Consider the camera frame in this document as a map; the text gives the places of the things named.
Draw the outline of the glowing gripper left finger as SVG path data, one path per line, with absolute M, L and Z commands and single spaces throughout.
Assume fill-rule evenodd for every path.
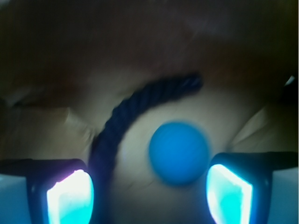
M 93 201 L 93 182 L 79 159 L 0 162 L 2 224 L 87 224 Z

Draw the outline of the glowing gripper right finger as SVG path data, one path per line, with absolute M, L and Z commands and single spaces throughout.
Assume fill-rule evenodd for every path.
M 217 224 L 297 224 L 296 152 L 219 153 L 206 175 L 206 199 Z

